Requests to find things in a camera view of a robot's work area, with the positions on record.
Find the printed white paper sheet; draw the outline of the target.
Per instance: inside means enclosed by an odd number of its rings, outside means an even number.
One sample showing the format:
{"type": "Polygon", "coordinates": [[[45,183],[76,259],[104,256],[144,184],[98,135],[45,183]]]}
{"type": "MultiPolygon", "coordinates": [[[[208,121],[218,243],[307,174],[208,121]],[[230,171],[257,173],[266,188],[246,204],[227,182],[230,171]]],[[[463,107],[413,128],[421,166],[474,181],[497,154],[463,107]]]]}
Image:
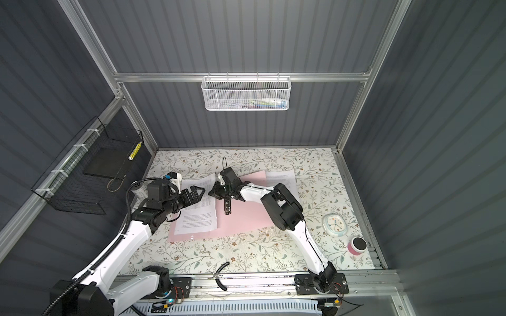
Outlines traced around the printed white paper sheet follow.
{"type": "Polygon", "coordinates": [[[217,229],[216,199],[209,196],[216,181],[216,174],[212,173],[201,179],[183,180],[182,189],[191,190],[191,186],[204,188],[202,199],[190,207],[184,208],[181,217],[174,222],[174,235],[208,233],[217,229]]]}

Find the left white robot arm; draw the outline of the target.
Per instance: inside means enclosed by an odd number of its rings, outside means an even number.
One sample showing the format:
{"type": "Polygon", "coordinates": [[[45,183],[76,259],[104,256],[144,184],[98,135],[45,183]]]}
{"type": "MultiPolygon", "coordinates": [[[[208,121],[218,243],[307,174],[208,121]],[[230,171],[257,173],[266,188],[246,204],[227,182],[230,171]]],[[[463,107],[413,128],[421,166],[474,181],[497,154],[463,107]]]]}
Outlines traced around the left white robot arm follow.
{"type": "Polygon", "coordinates": [[[170,172],[162,178],[147,178],[148,197],[136,211],[128,210],[119,234],[87,267],[70,281],[59,281],[50,292],[50,305],[43,315],[119,315],[145,296],[177,297],[169,270],[146,267],[138,276],[112,287],[128,262],[171,214],[199,203],[205,189],[180,189],[181,178],[170,172]]]}

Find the pink file folder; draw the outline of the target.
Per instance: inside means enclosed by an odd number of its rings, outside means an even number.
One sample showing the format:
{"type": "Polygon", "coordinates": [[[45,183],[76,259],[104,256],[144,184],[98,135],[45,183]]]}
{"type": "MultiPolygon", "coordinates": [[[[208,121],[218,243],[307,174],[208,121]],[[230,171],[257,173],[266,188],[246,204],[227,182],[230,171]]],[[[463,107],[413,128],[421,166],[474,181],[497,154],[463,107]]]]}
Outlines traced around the pink file folder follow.
{"type": "Polygon", "coordinates": [[[169,242],[184,242],[208,238],[221,238],[234,234],[248,233],[253,230],[263,229],[273,225],[270,216],[262,205],[262,202],[242,202],[233,200],[230,215],[224,213],[224,202],[216,200],[217,229],[208,233],[186,234],[175,236],[174,222],[170,225],[169,242]]]}

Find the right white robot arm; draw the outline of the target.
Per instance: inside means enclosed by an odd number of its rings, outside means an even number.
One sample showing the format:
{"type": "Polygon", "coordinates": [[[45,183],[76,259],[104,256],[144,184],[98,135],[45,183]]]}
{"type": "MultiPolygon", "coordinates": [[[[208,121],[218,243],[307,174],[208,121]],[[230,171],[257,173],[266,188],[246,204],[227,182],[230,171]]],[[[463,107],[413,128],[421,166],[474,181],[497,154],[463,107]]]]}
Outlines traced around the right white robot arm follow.
{"type": "Polygon", "coordinates": [[[320,293],[333,290],[333,279],[337,270],[312,238],[303,215],[303,207],[282,183],[275,186],[260,186],[241,180],[230,167],[220,172],[210,196],[217,200],[256,202],[266,210],[272,223],[295,241],[306,261],[312,286],[320,293]]]}

